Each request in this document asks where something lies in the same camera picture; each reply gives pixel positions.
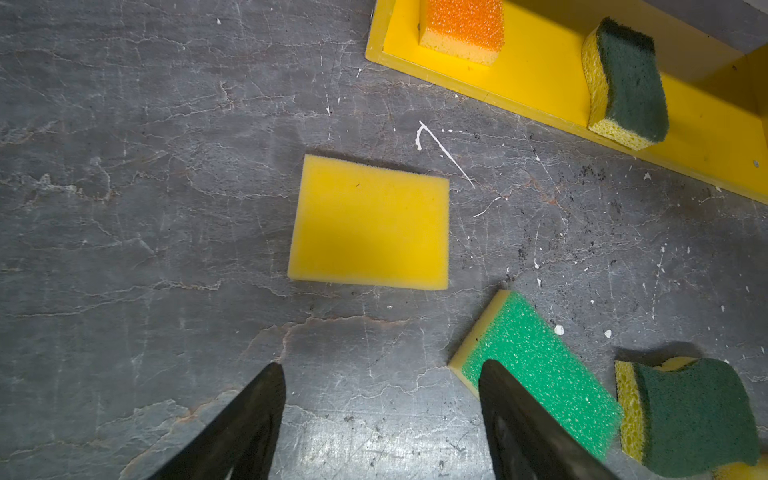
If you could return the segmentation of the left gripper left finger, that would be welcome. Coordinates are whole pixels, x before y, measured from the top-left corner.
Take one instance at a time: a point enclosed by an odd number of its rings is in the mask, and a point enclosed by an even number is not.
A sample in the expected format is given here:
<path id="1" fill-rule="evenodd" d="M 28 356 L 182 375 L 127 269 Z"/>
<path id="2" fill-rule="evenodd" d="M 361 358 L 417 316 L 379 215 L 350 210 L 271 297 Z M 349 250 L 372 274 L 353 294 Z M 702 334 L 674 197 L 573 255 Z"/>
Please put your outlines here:
<path id="1" fill-rule="evenodd" d="M 286 402 L 283 367 L 267 365 L 153 479 L 266 479 Z"/>

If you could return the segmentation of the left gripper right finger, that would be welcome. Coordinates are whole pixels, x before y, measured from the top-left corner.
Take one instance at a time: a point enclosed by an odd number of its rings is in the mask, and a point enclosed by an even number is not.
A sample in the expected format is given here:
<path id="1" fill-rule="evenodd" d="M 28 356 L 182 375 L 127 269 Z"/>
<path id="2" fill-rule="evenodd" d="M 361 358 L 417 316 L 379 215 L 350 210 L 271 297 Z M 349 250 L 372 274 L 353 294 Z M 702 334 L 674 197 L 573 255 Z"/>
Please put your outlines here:
<path id="1" fill-rule="evenodd" d="M 614 479 L 498 361 L 483 363 L 479 399 L 497 479 Z"/>

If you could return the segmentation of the bright green yellow sponge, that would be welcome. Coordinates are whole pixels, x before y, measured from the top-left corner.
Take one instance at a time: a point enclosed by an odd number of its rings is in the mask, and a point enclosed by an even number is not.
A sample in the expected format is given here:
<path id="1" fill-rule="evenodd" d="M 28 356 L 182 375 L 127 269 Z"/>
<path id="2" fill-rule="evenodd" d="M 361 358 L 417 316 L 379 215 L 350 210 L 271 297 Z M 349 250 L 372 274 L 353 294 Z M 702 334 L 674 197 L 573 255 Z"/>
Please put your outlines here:
<path id="1" fill-rule="evenodd" d="M 489 359 L 500 362 L 595 458 L 606 458 L 622 407 L 517 292 L 494 295 L 448 367 L 478 395 L 482 365 Z"/>

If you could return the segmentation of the dark green wavy sponge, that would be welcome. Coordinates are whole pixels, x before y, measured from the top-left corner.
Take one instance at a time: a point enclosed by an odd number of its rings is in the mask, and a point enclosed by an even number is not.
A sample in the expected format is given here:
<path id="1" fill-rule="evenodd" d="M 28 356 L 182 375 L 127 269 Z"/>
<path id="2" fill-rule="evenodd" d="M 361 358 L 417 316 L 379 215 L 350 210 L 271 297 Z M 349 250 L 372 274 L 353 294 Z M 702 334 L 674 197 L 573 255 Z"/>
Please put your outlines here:
<path id="1" fill-rule="evenodd" d="M 590 131 L 633 151 L 666 139 L 670 121 L 652 37 L 605 17 L 584 40 L 581 58 Z"/>
<path id="2" fill-rule="evenodd" d="M 656 475 L 683 478 L 760 458 L 755 416 L 727 362 L 673 357 L 658 366 L 616 361 L 621 447 Z"/>

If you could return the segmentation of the orange yellow sponge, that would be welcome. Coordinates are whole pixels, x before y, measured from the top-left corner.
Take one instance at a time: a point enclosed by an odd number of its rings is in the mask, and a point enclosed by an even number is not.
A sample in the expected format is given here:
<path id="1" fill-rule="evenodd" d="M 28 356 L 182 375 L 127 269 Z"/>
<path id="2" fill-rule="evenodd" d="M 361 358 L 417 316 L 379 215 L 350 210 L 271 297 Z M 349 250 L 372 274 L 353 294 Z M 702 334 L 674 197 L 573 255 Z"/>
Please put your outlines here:
<path id="1" fill-rule="evenodd" d="M 502 0 L 423 0 L 419 45 L 490 66 L 505 44 Z"/>

